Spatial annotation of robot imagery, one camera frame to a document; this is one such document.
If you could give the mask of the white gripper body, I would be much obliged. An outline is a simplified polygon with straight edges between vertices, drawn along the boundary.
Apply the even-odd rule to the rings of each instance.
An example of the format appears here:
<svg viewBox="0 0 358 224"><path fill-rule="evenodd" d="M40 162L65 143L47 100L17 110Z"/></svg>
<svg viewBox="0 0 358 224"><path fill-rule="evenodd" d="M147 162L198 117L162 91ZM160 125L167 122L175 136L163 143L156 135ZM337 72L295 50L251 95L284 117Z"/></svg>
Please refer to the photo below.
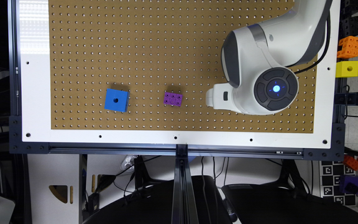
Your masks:
<svg viewBox="0 0 358 224"><path fill-rule="evenodd" d="M233 101L234 88L229 83L215 84L206 92L206 105L215 110L230 110L236 113L241 111Z"/></svg>

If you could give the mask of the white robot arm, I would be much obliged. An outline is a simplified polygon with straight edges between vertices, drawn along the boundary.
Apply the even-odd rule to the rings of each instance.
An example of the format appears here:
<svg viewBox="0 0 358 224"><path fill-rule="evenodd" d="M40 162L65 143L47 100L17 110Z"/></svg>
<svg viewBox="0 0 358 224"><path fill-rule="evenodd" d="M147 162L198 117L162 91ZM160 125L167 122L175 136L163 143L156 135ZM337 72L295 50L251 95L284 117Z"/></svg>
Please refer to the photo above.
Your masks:
<svg viewBox="0 0 358 224"><path fill-rule="evenodd" d="M295 1L285 14L231 31L221 49L226 83L206 93L216 110L278 113L295 100L298 79L291 66L310 62L326 43L330 0Z"/></svg>

